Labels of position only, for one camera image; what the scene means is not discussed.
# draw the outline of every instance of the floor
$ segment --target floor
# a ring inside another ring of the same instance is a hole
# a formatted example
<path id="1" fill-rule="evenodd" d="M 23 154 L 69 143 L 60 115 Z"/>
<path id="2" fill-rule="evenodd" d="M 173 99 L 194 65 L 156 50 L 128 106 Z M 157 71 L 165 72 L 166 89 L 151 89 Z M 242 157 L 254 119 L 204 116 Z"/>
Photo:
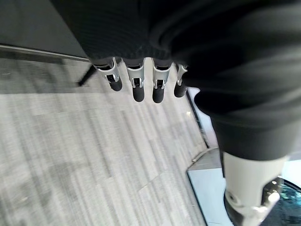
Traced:
<path id="1" fill-rule="evenodd" d="M 89 64 L 0 54 L 0 226 L 204 226 L 186 175 L 206 149 L 186 97 L 136 103 Z"/>

